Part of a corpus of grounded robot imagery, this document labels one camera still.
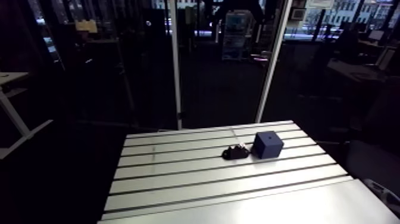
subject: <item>floor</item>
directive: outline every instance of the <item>floor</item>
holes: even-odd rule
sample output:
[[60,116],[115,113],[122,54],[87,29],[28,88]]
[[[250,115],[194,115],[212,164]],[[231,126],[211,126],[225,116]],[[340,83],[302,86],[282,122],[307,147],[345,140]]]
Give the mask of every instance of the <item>floor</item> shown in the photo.
[[54,122],[0,161],[0,223],[96,223],[126,130]]

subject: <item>monitor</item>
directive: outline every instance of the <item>monitor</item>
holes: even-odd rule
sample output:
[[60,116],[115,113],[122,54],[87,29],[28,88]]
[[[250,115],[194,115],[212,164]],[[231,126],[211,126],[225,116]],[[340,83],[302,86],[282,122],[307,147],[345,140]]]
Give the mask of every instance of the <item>monitor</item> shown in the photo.
[[382,30],[372,30],[368,38],[375,41],[380,41],[382,39],[383,33],[384,32]]

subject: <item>blue cube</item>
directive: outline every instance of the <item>blue cube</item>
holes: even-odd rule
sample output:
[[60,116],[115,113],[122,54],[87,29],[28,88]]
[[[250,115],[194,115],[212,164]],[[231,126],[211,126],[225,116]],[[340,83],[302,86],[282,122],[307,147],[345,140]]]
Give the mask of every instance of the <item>blue cube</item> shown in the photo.
[[252,152],[258,158],[276,158],[283,148],[283,141],[275,132],[258,132],[252,147]]

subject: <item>small black figure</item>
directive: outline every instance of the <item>small black figure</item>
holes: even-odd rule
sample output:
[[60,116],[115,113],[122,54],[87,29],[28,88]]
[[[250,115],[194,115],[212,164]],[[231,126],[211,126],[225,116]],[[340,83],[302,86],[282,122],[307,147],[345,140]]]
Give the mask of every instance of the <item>small black figure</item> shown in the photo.
[[229,146],[227,150],[222,152],[222,158],[225,160],[235,160],[238,158],[247,158],[250,152],[246,149],[246,145],[244,143],[240,143],[239,145],[235,145],[234,148]]

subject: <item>table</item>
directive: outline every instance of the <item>table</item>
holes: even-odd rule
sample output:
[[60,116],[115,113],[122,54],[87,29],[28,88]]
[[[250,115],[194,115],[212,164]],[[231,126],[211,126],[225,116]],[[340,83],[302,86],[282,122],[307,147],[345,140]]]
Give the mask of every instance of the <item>table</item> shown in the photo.
[[378,71],[358,64],[348,64],[340,60],[331,59],[327,66],[355,82],[362,82],[363,80],[382,82],[385,80],[385,76]]
[[33,135],[35,135],[38,131],[40,131],[41,129],[43,129],[45,126],[47,126],[52,122],[52,120],[47,120],[38,127],[34,128],[33,130],[29,130],[29,128],[22,121],[22,118],[20,117],[18,112],[15,110],[13,105],[8,100],[7,96],[3,93],[2,85],[6,85],[10,82],[19,80],[21,78],[26,77],[27,75],[28,73],[26,72],[0,73],[0,105],[6,112],[8,117],[11,119],[11,121],[14,123],[18,131],[21,133],[21,138],[14,144],[12,144],[12,146],[10,146],[9,148],[0,148],[0,159],[5,158],[9,153],[18,148],[22,143],[32,138]]
[[[285,144],[278,158],[220,157],[229,145],[251,147],[255,133],[270,130]],[[288,120],[127,135],[99,224],[330,223],[332,218],[399,223]]]

